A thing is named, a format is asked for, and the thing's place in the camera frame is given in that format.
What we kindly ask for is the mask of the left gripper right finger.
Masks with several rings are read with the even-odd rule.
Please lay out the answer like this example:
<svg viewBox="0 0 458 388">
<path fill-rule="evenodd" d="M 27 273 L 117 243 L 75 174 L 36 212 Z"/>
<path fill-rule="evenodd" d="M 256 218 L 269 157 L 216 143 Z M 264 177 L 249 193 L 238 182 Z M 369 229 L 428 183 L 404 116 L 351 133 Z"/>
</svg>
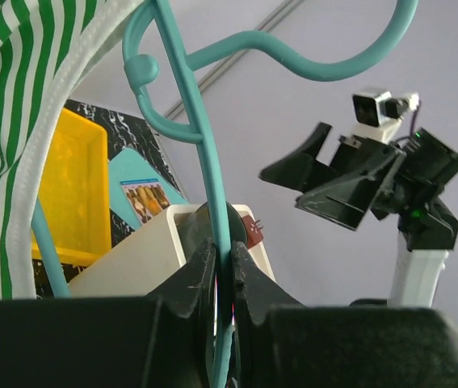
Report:
<svg viewBox="0 0 458 388">
<path fill-rule="evenodd" d="M 458 332 L 441 313 L 307 307 L 233 244 L 241 387 L 458 387 Z"/>
</svg>

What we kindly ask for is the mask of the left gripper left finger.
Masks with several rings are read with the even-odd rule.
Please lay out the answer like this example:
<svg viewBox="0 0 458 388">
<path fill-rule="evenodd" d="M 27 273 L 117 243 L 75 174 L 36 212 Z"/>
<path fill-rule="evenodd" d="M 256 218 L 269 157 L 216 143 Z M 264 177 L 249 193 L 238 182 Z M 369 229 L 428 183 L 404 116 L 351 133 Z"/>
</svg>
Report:
<svg viewBox="0 0 458 388">
<path fill-rule="evenodd" d="M 144 297 L 0 301 L 0 387 L 207 387 L 216 245 Z"/>
</svg>

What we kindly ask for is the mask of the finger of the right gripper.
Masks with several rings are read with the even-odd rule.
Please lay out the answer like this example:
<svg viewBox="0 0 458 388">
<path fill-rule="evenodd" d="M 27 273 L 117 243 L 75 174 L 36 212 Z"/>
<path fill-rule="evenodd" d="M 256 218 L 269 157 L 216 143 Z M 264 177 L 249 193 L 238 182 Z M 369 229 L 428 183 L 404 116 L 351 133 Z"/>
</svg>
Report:
<svg viewBox="0 0 458 388">
<path fill-rule="evenodd" d="M 367 171 L 339 176 L 296 199 L 295 207 L 356 230 L 378 193 L 378 176 Z"/>
<path fill-rule="evenodd" d="M 294 191 L 310 191 L 337 179 L 342 172 L 317 160 L 332 126 L 319 122 L 309 137 L 290 154 L 264 167 L 259 178 Z"/>
</svg>

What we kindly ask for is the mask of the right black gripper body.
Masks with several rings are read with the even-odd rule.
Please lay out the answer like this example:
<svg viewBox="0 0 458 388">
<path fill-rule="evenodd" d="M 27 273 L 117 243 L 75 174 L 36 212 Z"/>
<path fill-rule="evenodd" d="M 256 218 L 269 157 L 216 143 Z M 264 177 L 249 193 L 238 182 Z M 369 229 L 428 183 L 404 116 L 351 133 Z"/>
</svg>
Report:
<svg viewBox="0 0 458 388">
<path fill-rule="evenodd" d="M 338 221 L 360 221 L 391 180 L 401 159 L 401 149 L 362 137 L 339 138 L 331 161 L 337 177 L 331 189 Z"/>
</svg>

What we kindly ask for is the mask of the teal plastic hanger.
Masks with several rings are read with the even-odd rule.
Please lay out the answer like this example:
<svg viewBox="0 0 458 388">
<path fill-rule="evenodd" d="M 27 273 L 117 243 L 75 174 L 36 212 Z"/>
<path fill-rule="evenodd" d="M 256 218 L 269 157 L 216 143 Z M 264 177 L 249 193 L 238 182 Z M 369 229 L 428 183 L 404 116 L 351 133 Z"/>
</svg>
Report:
<svg viewBox="0 0 458 388">
<path fill-rule="evenodd" d="M 331 82 L 350 78 L 373 67 L 397 45 L 408 29 L 416 7 L 415 1 L 397 2 L 389 24 L 375 42 L 354 57 L 332 64 L 310 61 L 275 37 L 258 31 L 239 32 L 194 53 L 186 53 L 183 39 L 167 1 L 144 1 L 141 5 L 133 7 L 133 13 L 124 32 L 122 48 L 128 82 L 137 97 L 141 112 L 154 129 L 168 138 L 197 146 L 208 209 L 213 217 L 212 230 L 216 244 L 221 249 L 221 258 L 217 262 L 218 321 L 213 386 L 225 385 L 229 370 L 229 347 L 232 343 L 229 337 L 231 333 L 229 320 L 232 318 L 228 291 L 229 222 L 216 146 L 200 89 L 195 83 L 194 71 L 243 49 L 257 49 L 294 74 L 308 80 Z M 152 57 L 140 55 L 137 50 L 151 22 L 157 24 L 161 35 L 188 114 L 188 124 L 181 125 L 158 114 L 153 109 L 145 89 L 146 85 L 155 79 L 158 65 Z"/>
</svg>

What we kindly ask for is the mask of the green white striped tank top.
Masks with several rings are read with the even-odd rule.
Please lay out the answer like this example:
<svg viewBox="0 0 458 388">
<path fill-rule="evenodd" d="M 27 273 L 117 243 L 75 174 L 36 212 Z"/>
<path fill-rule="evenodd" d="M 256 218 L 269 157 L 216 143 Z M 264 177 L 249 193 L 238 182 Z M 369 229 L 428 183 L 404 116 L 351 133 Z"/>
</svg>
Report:
<svg viewBox="0 0 458 388">
<path fill-rule="evenodd" d="M 0 300 L 36 295 L 31 221 L 65 101 L 135 1 L 0 1 Z"/>
</svg>

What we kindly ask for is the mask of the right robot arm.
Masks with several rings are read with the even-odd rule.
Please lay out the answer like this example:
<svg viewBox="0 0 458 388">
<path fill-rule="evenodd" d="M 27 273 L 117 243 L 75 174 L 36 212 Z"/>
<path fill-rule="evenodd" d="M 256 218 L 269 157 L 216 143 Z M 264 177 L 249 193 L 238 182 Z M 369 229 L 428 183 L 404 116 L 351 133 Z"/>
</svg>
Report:
<svg viewBox="0 0 458 388">
<path fill-rule="evenodd" d="M 297 209 L 347 230 L 367 213 L 379 221 L 396 215 L 397 262 L 385 305 L 432 306 L 458 237 L 458 219 L 439 197 L 458 174 L 458 152 L 425 129 L 388 141 L 352 134 L 340 137 L 326 165 L 317 156 L 331 129 L 319 123 L 259 178 L 299 192 Z"/>
</svg>

